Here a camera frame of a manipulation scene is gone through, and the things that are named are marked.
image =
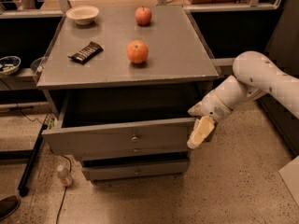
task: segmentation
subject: desk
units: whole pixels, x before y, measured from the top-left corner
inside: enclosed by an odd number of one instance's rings
[[[101,8],[96,23],[68,18],[37,87],[58,125],[43,132],[55,154],[73,155],[87,180],[183,173],[194,118],[187,110],[218,72],[181,6],[150,7],[150,26],[138,26],[136,7]],[[149,58],[129,62],[126,46],[141,39]],[[90,41],[104,51],[86,64],[68,56]]]

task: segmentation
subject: white bowl with dark contents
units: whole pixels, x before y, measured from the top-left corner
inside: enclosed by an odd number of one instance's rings
[[[66,11],[66,17],[78,25],[89,25],[94,22],[99,14],[99,8],[93,6],[77,6]]]
[[[17,56],[6,56],[0,59],[0,74],[1,75],[12,75],[19,70],[21,64],[20,57]]]

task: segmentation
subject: gray tabletop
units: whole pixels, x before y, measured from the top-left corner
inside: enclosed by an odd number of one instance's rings
[[[79,26],[66,18],[37,87],[76,89],[176,83],[218,77],[212,61],[181,6],[150,7],[149,26],[135,21],[136,7],[104,7],[93,25]],[[132,64],[127,45],[135,39],[149,47],[143,65]],[[104,51],[84,65],[68,56],[90,41]]]

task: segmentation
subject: bottom drawer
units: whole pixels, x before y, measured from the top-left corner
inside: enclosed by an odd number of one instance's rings
[[[172,154],[165,157],[158,157],[158,159],[150,160],[143,157],[135,157],[132,161],[129,160],[110,160],[107,165],[103,161],[99,161],[98,166],[87,165],[82,168],[86,180],[109,180],[127,177],[140,177],[151,175],[167,175],[184,173],[189,167],[189,154],[179,153]],[[95,161],[85,164],[96,164]]]

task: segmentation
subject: black shoe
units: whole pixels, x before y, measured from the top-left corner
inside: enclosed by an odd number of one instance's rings
[[[20,206],[20,203],[20,199],[15,195],[0,200],[0,221],[16,211]]]

